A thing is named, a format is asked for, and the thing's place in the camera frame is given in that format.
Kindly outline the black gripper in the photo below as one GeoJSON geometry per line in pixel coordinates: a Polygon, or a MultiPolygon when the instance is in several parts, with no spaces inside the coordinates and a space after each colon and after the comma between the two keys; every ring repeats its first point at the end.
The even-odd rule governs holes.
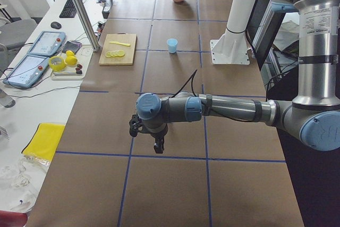
{"type": "Polygon", "coordinates": [[[155,140],[155,144],[154,144],[155,153],[162,153],[164,151],[164,142],[165,142],[165,136],[167,135],[167,131],[151,133],[150,135],[155,140]]]}

